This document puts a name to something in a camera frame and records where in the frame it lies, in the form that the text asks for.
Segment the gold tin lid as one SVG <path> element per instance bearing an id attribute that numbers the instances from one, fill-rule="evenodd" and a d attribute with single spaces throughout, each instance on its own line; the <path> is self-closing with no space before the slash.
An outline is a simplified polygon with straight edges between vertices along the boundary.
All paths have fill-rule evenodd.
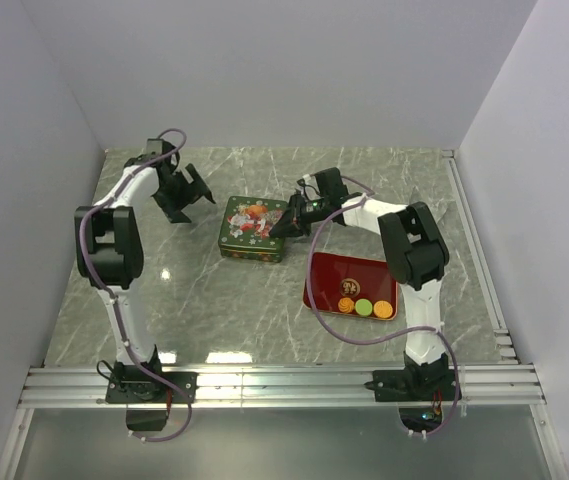
<path id="1" fill-rule="evenodd" d="M 284 240 L 270 231 L 280 220 L 283 200 L 233 195 L 223 214 L 218 245 L 226 251 L 274 253 L 282 251 Z"/>

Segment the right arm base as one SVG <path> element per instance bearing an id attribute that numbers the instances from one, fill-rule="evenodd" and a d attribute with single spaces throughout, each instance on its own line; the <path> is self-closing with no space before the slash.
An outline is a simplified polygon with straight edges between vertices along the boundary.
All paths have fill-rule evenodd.
<path id="1" fill-rule="evenodd" d="M 402 428 L 409 437 L 426 440 L 439 432 L 449 420 L 444 404 L 451 410 L 462 399 L 456 370 L 445 368 L 439 373 L 423 375 L 417 368 L 374 370 L 372 379 L 364 384 L 377 403 L 394 403 Z"/>

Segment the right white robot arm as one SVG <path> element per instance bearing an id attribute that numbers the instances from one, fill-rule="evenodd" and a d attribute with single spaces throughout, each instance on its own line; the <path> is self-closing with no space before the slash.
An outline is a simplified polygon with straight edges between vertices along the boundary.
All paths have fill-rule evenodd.
<path id="1" fill-rule="evenodd" d="M 423 202 L 409 205 L 376 200 L 361 182 L 344 176 L 336 167 L 306 175 L 277 224 L 273 238 L 312 237 L 305 287 L 310 308 L 333 337 L 344 343 L 370 346 L 404 336 L 404 375 L 407 393 L 426 399 L 439 387 L 435 368 L 447 370 L 456 363 L 452 347 L 442 334 L 440 292 L 448 247 L 434 217 Z M 333 330 L 318 309 L 312 289 L 313 255 L 322 230 L 329 223 L 355 227 L 379 236 L 390 277 L 401 287 L 406 328 L 372 340 L 354 340 Z"/>

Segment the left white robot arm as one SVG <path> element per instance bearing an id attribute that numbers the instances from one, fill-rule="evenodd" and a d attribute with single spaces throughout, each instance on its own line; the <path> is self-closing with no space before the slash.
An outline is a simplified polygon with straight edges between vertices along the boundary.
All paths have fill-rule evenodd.
<path id="1" fill-rule="evenodd" d="M 166 130 L 147 140 L 142 154 L 129 159 L 115 185 L 100 200 L 81 206 L 74 214 L 76 264 L 80 275 L 98 292 L 116 340 L 116 361 L 142 365 L 129 382 L 141 401 L 157 400 L 165 377 L 150 367 L 157 356 L 138 279 L 144 269 L 144 251 L 136 210 L 155 201 L 171 224 L 189 223 L 184 209 L 213 194 L 195 166 L 180 168 L 180 150 L 186 141 L 173 144 Z"/>

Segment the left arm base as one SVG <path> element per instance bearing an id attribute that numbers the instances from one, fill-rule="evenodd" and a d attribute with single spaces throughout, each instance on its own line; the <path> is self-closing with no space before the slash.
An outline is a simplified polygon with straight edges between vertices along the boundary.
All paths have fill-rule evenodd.
<path id="1" fill-rule="evenodd" d="M 126 426 L 133 434 L 159 433 L 168 423 L 175 405 L 190 405 L 195 400 L 198 374 L 193 371 L 164 371 L 158 359 L 143 366 L 156 376 L 178 387 L 177 393 L 166 383 L 148 376 L 134 365 L 100 360 L 96 372 L 107 381 L 104 402 L 126 408 Z"/>

